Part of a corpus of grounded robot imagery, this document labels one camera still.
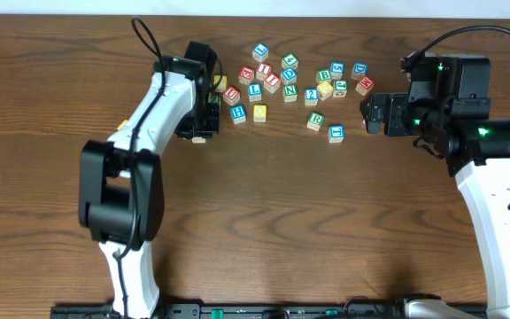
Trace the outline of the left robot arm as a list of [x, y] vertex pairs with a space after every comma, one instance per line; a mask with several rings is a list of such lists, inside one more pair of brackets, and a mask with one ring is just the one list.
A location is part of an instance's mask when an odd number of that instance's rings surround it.
[[79, 223], [107, 260], [119, 318], [157, 312], [151, 243], [165, 211], [161, 156], [174, 136], [204, 142], [218, 133], [220, 104], [210, 99], [218, 63], [216, 52], [197, 42], [181, 57], [159, 57], [128, 121], [106, 141], [82, 148]]

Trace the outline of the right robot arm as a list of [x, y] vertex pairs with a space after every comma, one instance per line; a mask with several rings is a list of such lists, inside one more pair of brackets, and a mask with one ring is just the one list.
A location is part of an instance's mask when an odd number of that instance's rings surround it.
[[490, 76], [485, 56], [430, 54], [408, 71], [408, 92], [375, 93], [359, 110], [367, 133], [414, 136], [445, 160], [475, 229], [486, 315], [510, 318], [510, 121], [490, 117]]

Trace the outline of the yellow C block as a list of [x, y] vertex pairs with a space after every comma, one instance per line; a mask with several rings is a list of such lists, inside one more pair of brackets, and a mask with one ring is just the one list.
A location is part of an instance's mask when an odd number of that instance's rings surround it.
[[195, 136], [191, 139], [193, 144], [205, 144], [206, 139], [200, 136]]

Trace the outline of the green R block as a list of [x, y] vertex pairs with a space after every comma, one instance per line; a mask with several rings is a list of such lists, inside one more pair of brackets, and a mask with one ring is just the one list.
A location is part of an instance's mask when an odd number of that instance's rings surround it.
[[306, 126], [313, 130], [319, 131], [322, 123], [324, 122], [325, 116], [321, 113], [312, 112], [309, 116]]

